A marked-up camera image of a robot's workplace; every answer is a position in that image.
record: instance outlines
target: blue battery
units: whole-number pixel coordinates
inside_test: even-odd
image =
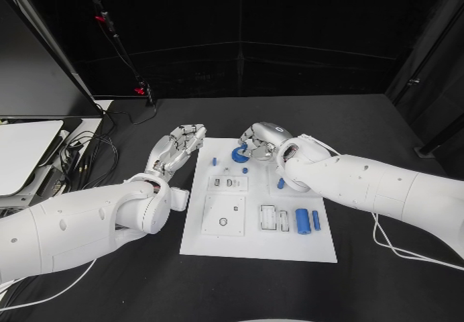
[[[313,221],[314,221],[314,229],[321,230],[321,225],[318,224],[318,214],[317,210],[313,210]]]
[[[297,209],[297,229],[301,235],[307,235],[311,233],[311,224],[310,224],[310,216],[307,214],[307,209]]]
[[[284,189],[284,185],[285,185],[285,181],[284,181],[284,178],[281,178],[278,181],[278,188]]]

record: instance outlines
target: white board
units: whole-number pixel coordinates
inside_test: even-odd
[[[0,196],[21,190],[62,126],[63,121],[0,126]]]
[[[323,198],[313,192],[294,195],[285,188],[269,189],[269,185],[277,186],[278,183],[278,175],[268,172],[275,164],[255,159],[243,164],[236,163],[230,157],[236,146],[236,139],[204,138],[203,148],[199,150],[180,254],[336,263]],[[213,158],[217,158],[216,166],[212,163]],[[242,173],[243,167],[248,168],[246,174]],[[210,177],[225,175],[246,176],[248,191],[209,191]],[[245,231],[241,236],[202,233],[204,213],[207,213],[204,202],[212,195],[245,197]],[[261,229],[259,207],[262,205],[274,205],[277,214],[281,211],[287,212],[288,232],[281,229],[275,231]],[[297,232],[295,209],[298,208],[305,208],[310,214],[313,210],[318,212],[321,230],[313,229],[310,235],[298,235]]]

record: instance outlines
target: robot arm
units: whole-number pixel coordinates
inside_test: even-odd
[[[272,145],[277,172],[291,188],[313,189],[336,203],[422,228],[464,258],[462,181],[356,156],[331,156],[327,146],[307,135]]]
[[[163,137],[145,173],[122,184],[66,193],[0,219],[0,284],[73,268],[160,231],[170,209],[186,208],[189,192],[167,182],[204,132],[186,125]]]

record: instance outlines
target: robotic hand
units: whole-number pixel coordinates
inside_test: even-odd
[[[167,185],[200,148],[202,124],[180,126],[157,142],[145,172],[122,184],[50,198],[0,219],[1,281],[73,268],[164,226],[189,192]]]
[[[462,181],[339,155],[317,139],[304,134],[292,138],[271,123],[253,124],[239,144],[248,138],[258,143],[248,155],[258,160],[275,156],[277,172],[292,189],[301,192],[313,189],[336,203],[422,228],[464,258]]]

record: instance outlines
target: black table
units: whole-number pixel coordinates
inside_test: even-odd
[[[144,101],[118,101],[114,111],[141,120]],[[132,126],[114,115],[119,165],[111,183],[141,172],[163,135],[183,124],[203,123],[212,138],[238,138],[258,121],[310,134],[343,154],[445,175],[435,160],[416,158],[421,145],[383,95],[167,99],[157,117]],[[95,173],[112,162],[104,148]],[[196,155],[171,186],[190,189]],[[186,212],[171,212],[157,235],[98,259],[76,286],[55,300],[17,310],[9,321],[200,321],[288,318],[308,321],[461,321],[464,272],[399,258],[372,241],[369,213],[324,201],[337,264],[179,255]],[[392,243],[462,265],[447,245],[425,231],[380,219]],[[16,303],[60,291],[86,266],[40,276]]]

